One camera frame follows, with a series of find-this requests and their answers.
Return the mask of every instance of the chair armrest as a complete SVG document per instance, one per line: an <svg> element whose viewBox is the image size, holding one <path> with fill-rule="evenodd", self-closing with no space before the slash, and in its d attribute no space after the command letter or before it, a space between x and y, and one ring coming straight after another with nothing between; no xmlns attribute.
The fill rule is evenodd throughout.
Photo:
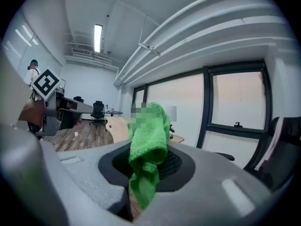
<svg viewBox="0 0 301 226"><path fill-rule="evenodd" d="M217 153L217 154L219 154L219 155L221 155L221 156L227 158L227 159L230 160L230 161L234 161L234 160L235 160L234 156L232 156L232 155L225 154L225 153Z"/></svg>

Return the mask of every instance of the window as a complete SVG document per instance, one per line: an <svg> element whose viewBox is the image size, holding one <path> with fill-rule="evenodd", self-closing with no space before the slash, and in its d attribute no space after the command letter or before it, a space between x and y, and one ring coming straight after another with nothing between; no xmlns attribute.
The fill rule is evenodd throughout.
<svg viewBox="0 0 301 226"><path fill-rule="evenodd" d="M213 124L264 129L265 95L261 72L213 76Z"/></svg>
<svg viewBox="0 0 301 226"><path fill-rule="evenodd" d="M47 66L49 66L53 70L54 73L56 73L58 76L60 76L62 66L53 56L50 57Z"/></svg>
<svg viewBox="0 0 301 226"><path fill-rule="evenodd" d="M143 102L143 94L144 94L144 89L136 92L135 105L137 108L141 107L141 103Z"/></svg>
<svg viewBox="0 0 301 226"><path fill-rule="evenodd" d="M271 90L263 60L204 66L135 88L133 103L177 107L171 124L183 144L231 154L244 167L271 115Z"/></svg>
<svg viewBox="0 0 301 226"><path fill-rule="evenodd" d="M30 62L33 59L36 59L38 61L38 68L41 71L41 73L43 73L46 70L46 67L51 57L51 54L48 52L47 49L45 49L41 41L36 36L34 37L34 39L34 41L36 41L37 44L34 41L31 41L31 46L27 48L20 63L18 73L22 79L25 78L28 72L27 66L30 65Z"/></svg>
<svg viewBox="0 0 301 226"><path fill-rule="evenodd" d="M22 56L28 47L28 44L23 40L23 38L27 42L31 39L27 35L25 28L28 28L28 24L23 18L21 12L17 11L13 19L10 21L2 41L3 50L16 71L18 71Z"/></svg>
<svg viewBox="0 0 301 226"><path fill-rule="evenodd" d="M164 110L176 106L176 121L171 121L175 135L185 139L184 144L197 146L203 114L203 74L148 86L147 103L157 102Z"/></svg>

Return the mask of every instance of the wooden desk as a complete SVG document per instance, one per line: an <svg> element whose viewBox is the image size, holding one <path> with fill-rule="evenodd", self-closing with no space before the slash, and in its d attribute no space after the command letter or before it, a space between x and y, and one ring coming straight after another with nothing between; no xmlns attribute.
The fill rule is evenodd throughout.
<svg viewBox="0 0 301 226"><path fill-rule="evenodd" d="M174 142L178 142L178 143L184 141L184 138L183 138L183 137L177 136L177 135L175 135L175 134L173 134L173 136L174 136L174 137L173 137L172 139L170 139L170 141L174 141Z"/></svg>
<svg viewBox="0 0 301 226"><path fill-rule="evenodd" d="M131 118L106 116L105 119L108 121L105 126L111 133L114 143L128 140L127 123L131 121ZM184 138L180 136L173 136L174 138L170 139L170 141L180 143L184 140Z"/></svg>

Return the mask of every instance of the window latch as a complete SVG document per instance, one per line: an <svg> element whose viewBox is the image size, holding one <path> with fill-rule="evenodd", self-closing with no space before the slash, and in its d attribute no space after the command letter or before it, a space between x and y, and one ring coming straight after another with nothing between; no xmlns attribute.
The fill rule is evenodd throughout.
<svg viewBox="0 0 301 226"><path fill-rule="evenodd" d="M243 126L241 126L239 123L240 123L239 121L236 122L235 125L234 125L234 127L243 127Z"/></svg>

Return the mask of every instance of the green cloth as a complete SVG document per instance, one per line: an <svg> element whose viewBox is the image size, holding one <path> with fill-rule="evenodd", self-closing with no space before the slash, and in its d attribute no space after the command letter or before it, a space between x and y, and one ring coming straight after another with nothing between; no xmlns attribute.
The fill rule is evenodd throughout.
<svg viewBox="0 0 301 226"><path fill-rule="evenodd" d="M159 182L157 165L167 157L170 119L154 102L141 108L141 113L135 116L128 124L128 138L132 139L129 164L134 170L129 189L145 209L154 198Z"/></svg>

